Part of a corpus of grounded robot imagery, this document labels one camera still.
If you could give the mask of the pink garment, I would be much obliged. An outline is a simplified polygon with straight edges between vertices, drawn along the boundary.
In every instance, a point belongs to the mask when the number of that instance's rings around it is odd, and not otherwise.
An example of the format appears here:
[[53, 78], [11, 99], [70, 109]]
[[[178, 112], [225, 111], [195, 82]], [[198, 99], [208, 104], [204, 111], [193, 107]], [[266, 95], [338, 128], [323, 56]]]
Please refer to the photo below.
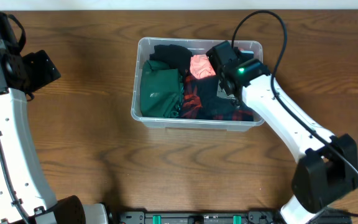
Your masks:
[[194, 55], [190, 60], [190, 73], [198, 80], [213, 77], [216, 75], [214, 70], [220, 64], [228, 63], [230, 60], [243, 59], [240, 50], [233, 50], [231, 47], [221, 50], [212, 49], [209, 55]]

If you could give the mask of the dark navy garment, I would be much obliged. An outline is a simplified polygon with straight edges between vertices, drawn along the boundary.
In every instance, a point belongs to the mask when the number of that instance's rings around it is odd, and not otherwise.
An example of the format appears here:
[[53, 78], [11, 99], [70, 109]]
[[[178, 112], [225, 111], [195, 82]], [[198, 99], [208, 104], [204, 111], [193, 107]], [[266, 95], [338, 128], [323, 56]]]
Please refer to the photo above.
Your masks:
[[219, 78], [216, 76], [196, 81], [201, 109], [197, 119], [223, 121], [253, 121], [253, 112], [237, 100], [220, 98], [217, 95]]

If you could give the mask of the black garment with tape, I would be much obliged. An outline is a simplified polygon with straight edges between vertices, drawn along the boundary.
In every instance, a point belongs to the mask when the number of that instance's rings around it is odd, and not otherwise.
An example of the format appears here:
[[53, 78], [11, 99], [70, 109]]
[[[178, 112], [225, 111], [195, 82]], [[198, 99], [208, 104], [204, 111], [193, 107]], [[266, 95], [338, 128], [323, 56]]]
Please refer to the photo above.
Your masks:
[[193, 54], [190, 50], [179, 45], [156, 45], [151, 60], [157, 60], [169, 65], [171, 69], [178, 69], [183, 77], [190, 69], [190, 60]]

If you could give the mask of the red blue plaid shirt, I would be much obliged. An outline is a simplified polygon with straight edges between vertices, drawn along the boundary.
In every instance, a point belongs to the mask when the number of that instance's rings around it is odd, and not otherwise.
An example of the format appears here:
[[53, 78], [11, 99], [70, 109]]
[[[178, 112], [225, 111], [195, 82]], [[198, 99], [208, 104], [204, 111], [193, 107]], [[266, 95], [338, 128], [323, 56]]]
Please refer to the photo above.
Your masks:
[[180, 118], [197, 119], [196, 115], [201, 109], [200, 98], [197, 95], [196, 79], [190, 72], [186, 75], [184, 86], [184, 101], [180, 110]]

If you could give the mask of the dark green garment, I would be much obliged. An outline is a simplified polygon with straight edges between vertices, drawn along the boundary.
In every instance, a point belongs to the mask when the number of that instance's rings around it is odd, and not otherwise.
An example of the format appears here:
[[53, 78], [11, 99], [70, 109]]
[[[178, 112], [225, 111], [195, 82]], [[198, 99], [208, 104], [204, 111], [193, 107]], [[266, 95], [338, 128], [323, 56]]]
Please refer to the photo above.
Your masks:
[[182, 75], [164, 62], [148, 60], [142, 68], [140, 111], [151, 118], [177, 118], [183, 103]]

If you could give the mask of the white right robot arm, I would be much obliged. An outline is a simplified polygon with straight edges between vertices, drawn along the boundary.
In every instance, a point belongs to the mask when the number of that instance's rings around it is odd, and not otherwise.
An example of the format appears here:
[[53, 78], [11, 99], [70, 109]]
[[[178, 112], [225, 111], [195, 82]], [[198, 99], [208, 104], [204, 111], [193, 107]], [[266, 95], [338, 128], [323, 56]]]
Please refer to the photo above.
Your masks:
[[280, 210], [285, 223], [310, 223], [334, 201], [358, 188], [357, 145], [311, 119], [280, 88], [259, 59], [247, 60], [224, 41], [206, 53], [224, 91], [254, 110], [290, 150], [296, 171], [293, 197]]

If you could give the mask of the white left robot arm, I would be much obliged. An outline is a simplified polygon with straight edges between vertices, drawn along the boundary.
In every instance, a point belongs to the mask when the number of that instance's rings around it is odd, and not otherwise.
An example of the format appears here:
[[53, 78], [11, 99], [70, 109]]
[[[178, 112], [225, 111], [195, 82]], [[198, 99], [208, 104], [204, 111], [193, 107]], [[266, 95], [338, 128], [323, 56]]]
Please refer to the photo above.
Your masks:
[[27, 116], [34, 93], [60, 78], [45, 51], [22, 55], [12, 14], [0, 12], [0, 223], [107, 223], [102, 203], [57, 199], [37, 156]]

